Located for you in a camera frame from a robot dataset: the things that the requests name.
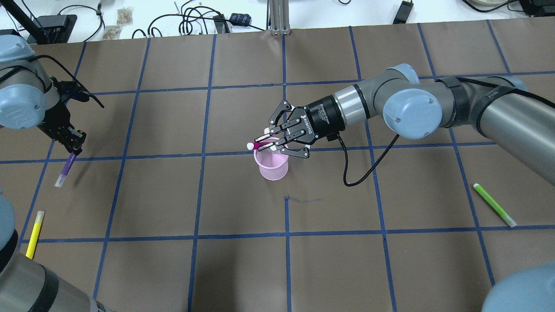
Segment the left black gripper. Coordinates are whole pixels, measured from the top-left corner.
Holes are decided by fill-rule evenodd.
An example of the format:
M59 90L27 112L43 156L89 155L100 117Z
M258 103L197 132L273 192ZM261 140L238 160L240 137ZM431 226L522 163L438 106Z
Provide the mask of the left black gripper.
M87 135L71 124L71 113L67 108L67 101L74 99L86 102L87 91L85 87L79 86L75 81L58 81L56 78L51 78L50 81L52 82L50 91L55 91L55 95L58 95L57 101L52 108L46 110L44 119L38 128L53 141L64 146L67 152L79 156Z

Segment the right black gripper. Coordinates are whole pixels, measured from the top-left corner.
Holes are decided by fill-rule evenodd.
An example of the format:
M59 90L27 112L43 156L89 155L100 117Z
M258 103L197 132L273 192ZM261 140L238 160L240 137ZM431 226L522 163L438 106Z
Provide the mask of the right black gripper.
M332 95L303 107L283 99L272 113L264 136L271 137L272 152L307 159L314 142L345 128L338 102Z

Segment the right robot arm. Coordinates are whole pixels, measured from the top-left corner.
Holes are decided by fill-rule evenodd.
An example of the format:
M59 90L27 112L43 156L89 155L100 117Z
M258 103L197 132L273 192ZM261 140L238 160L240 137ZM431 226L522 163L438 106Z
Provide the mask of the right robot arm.
M395 136L421 140L440 128L470 125L554 184L554 103L514 77L446 76L420 83L407 64L294 106L283 99L269 118L256 151L309 158L317 140L338 140L347 127L379 116Z

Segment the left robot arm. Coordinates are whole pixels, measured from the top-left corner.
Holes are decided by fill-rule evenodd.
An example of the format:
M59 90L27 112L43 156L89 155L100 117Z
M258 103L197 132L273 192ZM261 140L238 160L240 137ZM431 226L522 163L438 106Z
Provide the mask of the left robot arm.
M0 120L2 128L27 130L37 127L69 152L58 180L63 185L75 159L82 152L86 134L71 124L67 101L97 101L75 76L71 81L48 77L30 44L19 35L1 36ZM44 213L39 212L28 243L18 251L19 234L11 202L1 198L0 292L3 312L108 312L110 308L54 271L34 261Z

